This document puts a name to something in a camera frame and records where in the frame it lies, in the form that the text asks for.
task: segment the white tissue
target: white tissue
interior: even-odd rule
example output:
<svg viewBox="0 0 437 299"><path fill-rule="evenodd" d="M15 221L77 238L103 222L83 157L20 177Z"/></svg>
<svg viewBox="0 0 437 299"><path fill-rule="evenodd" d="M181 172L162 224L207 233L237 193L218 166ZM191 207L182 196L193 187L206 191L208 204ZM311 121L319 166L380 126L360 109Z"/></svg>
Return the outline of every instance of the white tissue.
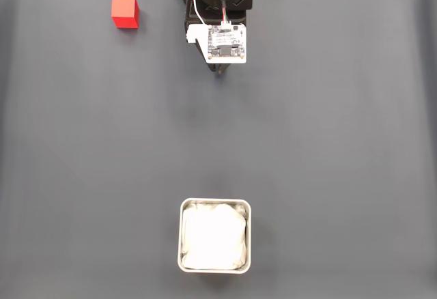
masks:
<svg viewBox="0 0 437 299"><path fill-rule="evenodd" d="M242 205L190 204L182 215L182 264L197 270L234 270L246 263Z"/></svg>

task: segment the square metal bin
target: square metal bin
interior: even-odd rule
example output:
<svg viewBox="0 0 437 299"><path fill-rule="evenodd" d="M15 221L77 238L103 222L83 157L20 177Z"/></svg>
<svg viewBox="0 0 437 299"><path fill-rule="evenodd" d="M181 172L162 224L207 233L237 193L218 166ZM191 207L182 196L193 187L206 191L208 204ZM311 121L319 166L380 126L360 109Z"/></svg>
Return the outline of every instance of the square metal bin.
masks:
<svg viewBox="0 0 437 299"><path fill-rule="evenodd" d="M190 203L211 203L220 204L227 203L229 205L243 205L247 212L246 219L246 263L243 267L236 270L194 270L185 268L182 265L182 214L186 206ZM187 273L218 273L218 274L243 274L251 267L251 232L252 232L252 210L251 205L245 200L240 199L209 199L209 198L188 198L180 205L180 217L179 217L179 240L178 240L178 265L181 270Z"/></svg>

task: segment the red cube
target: red cube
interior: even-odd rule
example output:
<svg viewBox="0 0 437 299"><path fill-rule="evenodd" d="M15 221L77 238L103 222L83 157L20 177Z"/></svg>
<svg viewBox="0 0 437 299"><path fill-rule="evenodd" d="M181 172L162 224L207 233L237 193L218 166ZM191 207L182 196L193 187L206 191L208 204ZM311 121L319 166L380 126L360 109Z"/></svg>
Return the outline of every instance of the red cube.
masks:
<svg viewBox="0 0 437 299"><path fill-rule="evenodd" d="M111 17L117 28L138 28L139 8L137 0L112 0Z"/></svg>

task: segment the white label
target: white label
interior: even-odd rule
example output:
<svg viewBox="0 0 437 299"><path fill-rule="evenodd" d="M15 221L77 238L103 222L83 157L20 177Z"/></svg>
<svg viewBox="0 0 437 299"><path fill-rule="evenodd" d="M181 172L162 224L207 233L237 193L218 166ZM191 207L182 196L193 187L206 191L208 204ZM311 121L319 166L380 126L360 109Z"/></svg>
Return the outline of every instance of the white label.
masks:
<svg viewBox="0 0 437 299"><path fill-rule="evenodd" d="M213 33L212 45L224 46L224 45L239 45L240 36L237 31L228 31L226 33Z"/></svg>

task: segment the circuit board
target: circuit board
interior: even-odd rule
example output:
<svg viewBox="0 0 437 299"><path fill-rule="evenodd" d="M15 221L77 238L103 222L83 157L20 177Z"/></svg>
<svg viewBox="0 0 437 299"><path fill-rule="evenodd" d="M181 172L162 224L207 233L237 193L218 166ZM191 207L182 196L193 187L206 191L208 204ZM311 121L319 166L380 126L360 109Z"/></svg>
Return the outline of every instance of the circuit board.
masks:
<svg viewBox="0 0 437 299"><path fill-rule="evenodd" d="M244 59L246 55L244 25L209 25L208 59L219 57Z"/></svg>

